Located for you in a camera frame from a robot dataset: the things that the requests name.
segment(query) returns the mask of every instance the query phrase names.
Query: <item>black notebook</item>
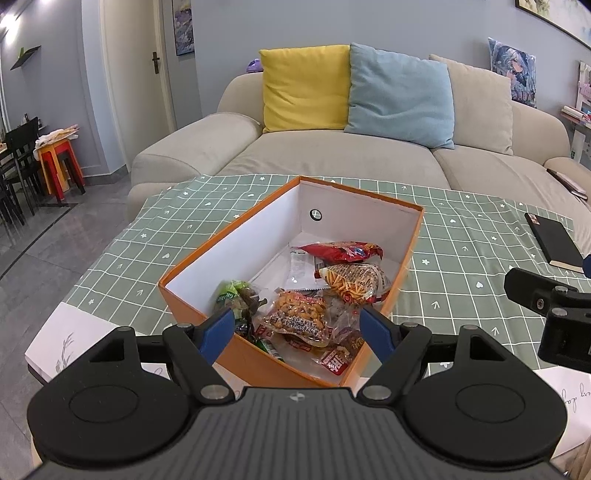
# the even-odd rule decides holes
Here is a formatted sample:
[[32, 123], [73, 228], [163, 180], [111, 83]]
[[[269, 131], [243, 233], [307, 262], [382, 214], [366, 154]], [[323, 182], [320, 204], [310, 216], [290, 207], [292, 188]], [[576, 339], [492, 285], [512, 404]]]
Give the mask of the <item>black notebook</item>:
[[583, 273], [583, 257], [562, 223], [533, 213], [525, 219], [550, 265]]

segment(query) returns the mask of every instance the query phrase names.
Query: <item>round black pad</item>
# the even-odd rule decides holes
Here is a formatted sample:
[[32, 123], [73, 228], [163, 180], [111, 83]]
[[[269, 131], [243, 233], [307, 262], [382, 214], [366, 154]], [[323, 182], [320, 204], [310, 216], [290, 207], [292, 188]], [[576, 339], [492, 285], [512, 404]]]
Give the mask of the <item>round black pad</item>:
[[472, 361], [420, 381], [404, 400], [410, 429], [428, 447], [468, 465], [549, 459], [566, 426], [564, 404], [525, 365], [503, 364]]
[[110, 362], [91, 365], [64, 371], [31, 400], [28, 423], [42, 455], [76, 468], [113, 467], [145, 458], [179, 435], [189, 402], [178, 386]]

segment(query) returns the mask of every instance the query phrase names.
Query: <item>circular sticker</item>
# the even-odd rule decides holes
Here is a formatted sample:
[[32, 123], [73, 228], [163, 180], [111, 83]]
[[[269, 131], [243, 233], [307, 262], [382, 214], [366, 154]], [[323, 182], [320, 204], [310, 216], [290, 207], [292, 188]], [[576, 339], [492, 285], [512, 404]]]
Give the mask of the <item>circular sticker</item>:
[[312, 218], [312, 220], [315, 222], [320, 222], [322, 220], [322, 213], [320, 213], [320, 210], [317, 209], [310, 210], [310, 218]]

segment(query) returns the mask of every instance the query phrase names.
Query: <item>blue pillow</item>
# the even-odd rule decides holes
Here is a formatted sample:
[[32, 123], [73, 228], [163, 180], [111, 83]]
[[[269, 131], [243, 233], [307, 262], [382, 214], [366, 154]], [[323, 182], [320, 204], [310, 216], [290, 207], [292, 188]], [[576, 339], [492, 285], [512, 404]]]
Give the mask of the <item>blue pillow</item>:
[[454, 148], [447, 65], [351, 44], [349, 124], [345, 132]]

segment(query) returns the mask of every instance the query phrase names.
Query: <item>door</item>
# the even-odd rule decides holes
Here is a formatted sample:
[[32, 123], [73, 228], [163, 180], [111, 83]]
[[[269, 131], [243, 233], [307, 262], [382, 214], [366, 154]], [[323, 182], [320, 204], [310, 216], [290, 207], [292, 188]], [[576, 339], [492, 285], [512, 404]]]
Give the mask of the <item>door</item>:
[[172, 133], [163, 89], [165, 53], [158, 45], [158, 0], [102, 0], [105, 72], [120, 147], [128, 170], [135, 156]]

